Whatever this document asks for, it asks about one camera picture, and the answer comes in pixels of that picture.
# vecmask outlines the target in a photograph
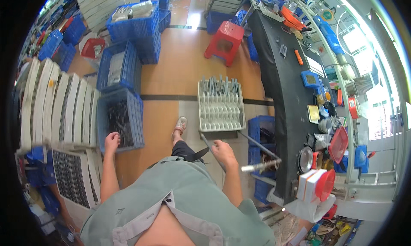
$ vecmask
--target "red stool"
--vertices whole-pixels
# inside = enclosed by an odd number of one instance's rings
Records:
[[[211,39],[210,44],[204,52],[204,57],[209,59],[212,55],[216,55],[225,59],[226,66],[230,67],[231,64],[233,64],[235,53],[243,40],[243,35],[244,28],[229,21],[224,21],[218,28],[217,33],[213,36],[213,39]],[[229,52],[223,52],[217,49],[217,44],[220,40],[226,40],[233,44]]]

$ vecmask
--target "foot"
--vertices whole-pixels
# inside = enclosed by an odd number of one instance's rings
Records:
[[[179,131],[180,132],[180,136],[182,136],[182,133],[184,132],[185,128],[187,127],[187,119],[183,116],[179,117],[177,120],[177,124],[173,129],[173,132],[171,133],[171,139],[174,141],[174,135],[175,132]]]

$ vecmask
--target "tile floor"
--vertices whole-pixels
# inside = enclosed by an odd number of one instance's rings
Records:
[[[237,51],[231,67],[226,67],[223,60],[212,57],[204,58],[204,51],[212,35],[205,28],[203,18],[204,0],[170,0],[170,25],[192,26],[192,29],[167,28],[161,35],[162,49],[158,64],[143,65],[141,72],[142,95],[197,95],[197,83],[205,76],[228,76],[237,78],[242,85],[243,98],[263,100],[264,89],[261,84],[260,67],[249,58],[247,43],[244,41]],[[68,72],[80,76],[94,72],[90,64],[77,53]],[[197,101],[157,101],[144,102],[143,130],[145,147],[116,155],[116,172],[121,188],[131,185],[151,164],[171,155],[171,131],[179,116],[188,119],[188,128],[182,136],[194,151],[206,147],[198,135]],[[256,115],[267,115],[265,105],[245,104],[246,120]],[[233,148],[240,165],[246,165],[248,159],[248,141],[240,136],[226,140]],[[224,173],[211,153],[203,157],[206,166],[222,188]],[[241,175],[244,197],[254,199],[254,178]]]

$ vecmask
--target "hand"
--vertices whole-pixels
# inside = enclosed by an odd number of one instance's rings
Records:
[[[215,158],[218,161],[223,162],[227,170],[238,170],[238,162],[235,159],[233,149],[229,144],[221,140],[215,140],[214,143],[216,146],[211,146],[211,150],[213,151]]]
[[[106,153],[114,154],[117,150],[117,147],[120,145],[120,136],[118,132],[110,133],[104,142],[104,146],[106,148]]]

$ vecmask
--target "black workbench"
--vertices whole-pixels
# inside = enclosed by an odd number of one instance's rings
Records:
[[[314,104],[314,90],[306,88],[301,79],[301,72],[309,69],[302,53],[323,63],[319,55],[302,49],[294,34],[284,32],[281,27],[287,27],[283,23],[264,16],[259,10],[254,11],[247,22],[260,61],[265,95],[274,99],[277,155],[283,161],[276,172],[275,195],[287,204],[295,199],[291,185],[298,179],[299,151],[308,133],[320,133],[318,125],[310,123],[308,117],[307,105]],[[280,56],[281,44],[288,48],[285,59]],[[298,63],[294,49],[300,52],[303,65]],[[328,79],[320,78],[331,91]]]

